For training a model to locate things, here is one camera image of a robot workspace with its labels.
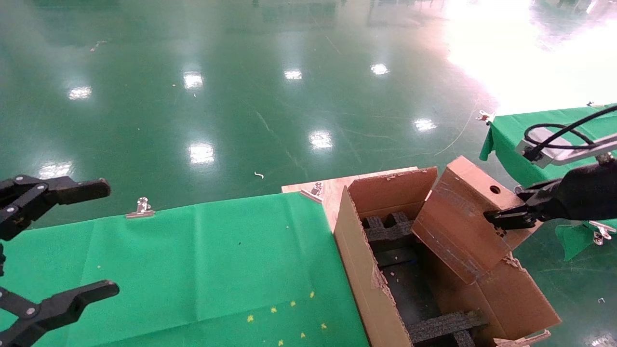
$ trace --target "cardboard tear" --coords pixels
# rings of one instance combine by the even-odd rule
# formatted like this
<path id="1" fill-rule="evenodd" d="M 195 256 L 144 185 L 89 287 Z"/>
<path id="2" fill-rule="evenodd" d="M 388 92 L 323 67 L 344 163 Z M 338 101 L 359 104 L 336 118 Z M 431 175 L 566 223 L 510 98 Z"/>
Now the cardboard tear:
<path id="1" fill-rule="evenodd" d="M 536 336 L 530 338 L 520 338 L 518 340 L 506 340 L 503 338 L 494 338 L 497 347 L 527 347 L 533 343 L 546 340 L 550 337 L 550 331 L 544 329 L 544 331 Z"/>
<path id="2" fill-rule="evenodd" d="M 398 176 L 401 176 L 401 175 L 403 175 L 403 174 L 404 174 L 404 172 L 397 172 L 397 173 L 393 173 L 392 175 L 387 175 L 387 176 L 386 176 L 386 180 L 387 180 L 387 181 L 389 181 L 389 180 L 393 180 L 393 179 L 395 179 L 395 178 L 397 178 Z"/>
<path id="3" fill-rule="evenodd" d="M 512 265 L 520 271 L 523 271 L 523 266 L 521 265 L 521 262 L 512 255 L 512 252 L 508 253 L 508 255 L 504 257 L 503 261 L 505 261 L 506 264 Z"/>
<path id="4" fill-rule="evenodd" d="M 371 277 L 371 289 L 377 288 L 381 288 L 381 290 L 384 292 L 386 289 L 388 291 L 390 290 L 387 287 L 387 279 L 384 277 L 381 271 L 379 271 L 377 265 L 375 265 L 375 267 L 373 268 L 373 276 Z"/>

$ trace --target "silver metal bracket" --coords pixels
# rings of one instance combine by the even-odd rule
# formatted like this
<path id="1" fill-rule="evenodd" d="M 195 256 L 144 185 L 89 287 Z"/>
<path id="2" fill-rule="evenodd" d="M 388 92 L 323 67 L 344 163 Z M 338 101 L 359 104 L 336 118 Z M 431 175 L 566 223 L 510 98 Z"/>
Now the silver metal bracket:
<path id="1" fill-rule="evenodd" d="M 586 104 L 586 106 L 589 106 L 589 107 L 606 107 L 606 106 L 610 106 L 610 105 L 612 105 L 612 104 L 614 104 L 614 102 L 609 102 L 608 104 L 596 104 L 596 103 L 595 103 L 595 102 L 593 102 L 593 101 L 589 101 L 589 102 Z"/>
<path id="2" fill-rule="evenodd" d="M 550 131 L 547 128 L 535 128 L 529 132 L 529 137 L 538 142 L 542 142 L 553 134 L 554 132 Z M 532 163 L 541 168 L 545 168 L 549 164 L 561 166 L 588 157 L 599 157 L 598 161 L 601 161 L 604 158 L 610 159 L 610 155 L 608 153 L 617 149 L 617 133 L 595 140 L 594 143 L 598 144 L 598 146 L 592 149 L 544 148 L 540 152 L 536 160 L 532 161 Z M 572 145 L 564 138 L 556 138 L 551 142 L 551 144 L 557 144 L 560 146 Z M 536 144 L 522 139 L 518 146 L 516 146 L 515 151 L 523 155 L 526 151 L 529 151 L 536 146 Z"/>
<path id="3" fill-rule="evenodd" d="M 300 190 L 300 194 L 306 196 L 307 198 L 315 201 L 316 203 L 322 203 L 323 198 L 321 197 L 323 194 L 324 186 L 322 182 L 317 182 L 311 191 L 307 191 L 305 189 Z"/>
<path id="4" fill-rule="evenodd" d="M 483 122 L 486 122 L 486 125 L 490 125 L 495 120 L 495 112 L 488 114 L 487 112 L 480 110 L 478 113 L 480 113 L 480 117 L 476 117 L 476 120 L 482 120 Z"/>
<path id="5" fill-rule="evenodd" d="M 617 230 L 615 230 L 615 228 L 613 227 L 609 227 L 606 224 L 602 224 L 600 222 L 596 222 L 594 220 L 590 220 L 589 224 L 595 226 L 596 228 L 598 228 L 598 231 L 594 232 L 594 243 L 597 244 L 598 246 L 601 246 L 604 244 L 604 240 L 610 240 L 613 237 L 611 236 L 610 233 L 616 233 Z"/>
<path id="6" fill-rule="evenodd" d="M 143 196 L 137 200 L 137 211 L 125 214 L 126 219 L 150 217 L 156 213 L 156 211 L 153 211 L 150 208 L 150 205 L 148 205 L 148 198 Z"/>

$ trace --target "debris on floor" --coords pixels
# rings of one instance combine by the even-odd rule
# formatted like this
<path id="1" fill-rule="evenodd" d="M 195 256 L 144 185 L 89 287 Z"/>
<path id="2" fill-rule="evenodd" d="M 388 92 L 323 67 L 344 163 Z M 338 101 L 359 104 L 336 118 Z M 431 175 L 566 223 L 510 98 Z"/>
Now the debris on floor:
<path id="1" fill-rule="evenodd" d="M 96 44 L 94 45 L 94 47 L 92 47 L 92 48 L 90 49 L 90 51 L 91 51 L 91 52 L 96 51 L 96 49 L 99 47 L 99 45 L 100 45 L 101 43 L 107 43 L 107 41 L 97 41 L 97 42 L 96 42 Z"/>

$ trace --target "table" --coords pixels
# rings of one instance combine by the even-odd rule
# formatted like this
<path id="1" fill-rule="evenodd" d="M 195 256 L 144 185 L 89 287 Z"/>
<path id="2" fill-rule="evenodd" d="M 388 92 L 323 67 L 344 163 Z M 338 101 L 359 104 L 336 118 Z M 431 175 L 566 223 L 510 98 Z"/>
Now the table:
<path id="1" fill-rule="evenodd" d="M 323 208 L 300 193 L 27 230 L 5 253 L 1 285 L 35 302 L 120 286 L 37 347 L 368 347 Z M 0 331 L 13 321 L 0 312 Z"/>

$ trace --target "wooden board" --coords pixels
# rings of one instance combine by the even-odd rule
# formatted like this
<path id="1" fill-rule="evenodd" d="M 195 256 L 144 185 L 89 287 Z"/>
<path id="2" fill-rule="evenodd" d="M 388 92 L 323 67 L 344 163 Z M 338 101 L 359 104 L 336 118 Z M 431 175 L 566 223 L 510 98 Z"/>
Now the wooden board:
<path id="1" fill-rule="evenodd" d="M 404 169 L 396 169 L 396 170 L 387 170 L 373 173 L 366 173 L 364 175 L 356 175 L 356 176 L 348 176 L 341 178 L 333 178 L 331 180 L 321 181 L 323 184 L 323 192 L 321 194 L 321 198 L 323 199 L 323 209 L 326 211 L 326 216 L 328 217 L 328 223 L 330 224 L 330 229 L 334 230 L 334 226 L 336 225 L 336 218 L 339 215 L 339 206 L 341 205 L 341 194 L 343 192 L 343 187 L 349 186 L 353 181 L 358 178 L 366 178 L 366 177 L 376 177 L 376 176 L 385 176 L 398 174 L 400 172 L 413 171 L 418 170 L 418 167 L 406 167 Z M 287 185 L 282 186 L 281 191 L 283 193 L 292 193 L 294 191 L 307 190 L 311 191 L 313 186 L 317 182 L 308 182 L 308 183 L 298 183 L 296 185 Z"/>

